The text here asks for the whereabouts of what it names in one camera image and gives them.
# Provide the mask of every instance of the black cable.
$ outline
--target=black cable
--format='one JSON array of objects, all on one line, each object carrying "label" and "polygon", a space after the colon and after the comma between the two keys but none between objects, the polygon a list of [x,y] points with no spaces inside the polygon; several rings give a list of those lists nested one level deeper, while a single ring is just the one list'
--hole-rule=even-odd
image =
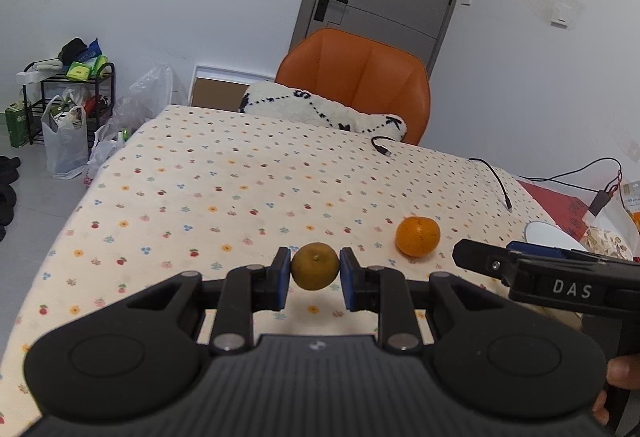
[{"label": "black cable", "polygon": [[386,155],[387,157],[391,156],[391,150],[387,150],[384,146],[380,146],[379,144],[376,144],[376,139],[387,139],[389,141],[396,141],[395,139],[391,139],[390,137],[387,137],[386,135],[375,135],[371,138],[371,145],[373,146],[373,148],[376,149],[376,151],[378,153],[382,153],[382,155]]},{"label": "black cable", "polygon": [[[598,190],[593,190],[591,188],[584,188],[583,186],[578,186],[576,184],[569,184],[568,182],[562,182],[562,181],[558,181],[556,179],[558,179],[560,177],[566,177],[567,175],[573,175],[575,173],[578,173],[578,172],[581,172],[583,170],[586,170],[589,166],[593,166],[596,162],[600,162],[600,161],[615,161],[618,164],[618,168],[620,169],[620,175],[622,175],[622,164],[620,163],[620,161],[618,159],[616,159],[615,157],[600,157],[599,159],[591,161],[589,164],[583,166],[582,168],[579,168],[577,170],[573,170],[573,171],[570,171],[570,172],[554,175],[553,177],[549,177],[549,178],[524,177],[522,175],[519,175],[518,177],[520,177],[521,179],[527,179],[528,181],[531,181],[531,182],[556,182],[557,184],[562,184],[564,186],[569,186],[571,188],[578,188],[579,190],[585,190],[585,191],[588,191],[588,192],[598,193]],[[613,184],[613,182],[615,182],[615,181],[617,181],[619,179],[620,179],[620,176],[616,176],[615,179],[613,179],[611,182],[609,182],[609,184],[607,184],[605,186],[605,191],[607,191],[607,188],[611,184]]]},{"label": "black cable", "polygon": [[[520,179],[526,179],[526,177],[522,177],[520,175],[518,175],[518,177]],[[540,179],[540,180],[534,180],[531,182],[555,182],[556,184],[562,184],[562,186],[569,186],[570,188],[578,188],[579,190],[585,190],[587,192],[593,192],[593,193],[598,193],[598,190],[594,190],[592,188],[585,188],[584,186],[578,186],[578,184],[569,184],[568,182],[562,182],[562,181],[556,181],[553,179]]]},{"label": "black cable", "polygon": [[509,195],[507,195],[507,190],[504,189],[504,185],[502,184],[502,181],[498,177],[498,174],[495,172],[494,167],[491,166],[484,159],[476,159],[475,157],[469,157],[469,160],[470,161],[478,161],[478,162],[484,163],[491,170],[491,173],[494,174],[494,177],[498,180],[498,184],[500,184],[500,188],[502,188],[502,193],[504,193],[504,202],[505,202],[505,204],[507,204],[507,209],[511,213],[511,211],[513,210],[513,208],[511,207],[511,200],[509,199]]}]

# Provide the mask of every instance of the black shoe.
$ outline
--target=black shoe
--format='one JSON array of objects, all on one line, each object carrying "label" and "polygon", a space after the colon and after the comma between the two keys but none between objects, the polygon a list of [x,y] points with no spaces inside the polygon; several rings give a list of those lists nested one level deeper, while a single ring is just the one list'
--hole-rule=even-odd
[{"label": "black shoe", "polygon": [[14,208],[7,204],[0,204],[0,226],[8,226],[14,219]]},{"label": "black shoe", "polygon": [[17,197],[14,189],[9,184],[0,184],[0,204],[7,204],[13,208],[16,202]]},{"label": "black shoe", "polygon": [[9,159],[9,157],[5,157],[4,155],[0,155],[0,171],[4,170],[17,170],[22,164],[19,157],[13,157]]},{"label": "black shoe", "polygon": [[18,180],[18,170],[5,170],[0,165],[0,184],[11,184]]}]

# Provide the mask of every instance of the floral bedsheet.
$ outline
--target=floral bedsheet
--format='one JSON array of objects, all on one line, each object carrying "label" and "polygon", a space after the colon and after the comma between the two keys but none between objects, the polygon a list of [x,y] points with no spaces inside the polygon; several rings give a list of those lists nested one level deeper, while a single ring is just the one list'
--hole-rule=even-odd
[{"label": "floral bedsheet", "polygon": [[[206,279],[326,242],[351,246],[362,265],[427,279],[436,269],[504,293],[456,268],[463,237],[506,244],[526,223],[551,218],[506,172],[509,213],[488,168],[429,149],[270,118],[171,105],[103,166],[42,264],[0,365],[0,436],[38,418],[22,375],[30,345],[51,329],[188,269]],[[407,215],[430,216],[442,239],[410,259],[394,245]],[[417,312],[426,341],[424,312]],[[318,292],[291,282],[286,308],[254,316],[261,333],[373,333],[377,316],[349,313],[340,281]]]}]

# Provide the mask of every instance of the orange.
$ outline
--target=orange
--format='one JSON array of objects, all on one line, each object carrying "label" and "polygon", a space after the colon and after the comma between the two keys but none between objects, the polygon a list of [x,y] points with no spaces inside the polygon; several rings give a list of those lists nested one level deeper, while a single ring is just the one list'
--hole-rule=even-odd
[{"label": "orange", "polygon": [[420,258],[440,241],[440,227],[432,218],[408,216],[396,229],[396,247],[408,257]]},{"label": "orange", "polygon": [[317,291],[331,285],[339,270],[338,255],[330,245],[322,242],[303,245],[291,260],[293,281],[307,291]]}]

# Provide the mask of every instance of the metal screw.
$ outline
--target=metal screw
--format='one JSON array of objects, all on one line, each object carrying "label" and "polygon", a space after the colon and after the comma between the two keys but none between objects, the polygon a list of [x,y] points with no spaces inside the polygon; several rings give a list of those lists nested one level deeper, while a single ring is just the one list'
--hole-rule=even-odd
[{"label": "metal screw", "polygon": [[413,334],[409,334],[406,332],[400,332],[398,334],[394,334],[389,336],[386,342],[390,347],[395,348],[398,351],[410,351],[418,346],[420,340],[416,338]]},{"label": "metal screw", "polygon": [[213,346],[220,351],[236,351],[244,345],[244,338],[240,334],[227,332],[213,338]]}]

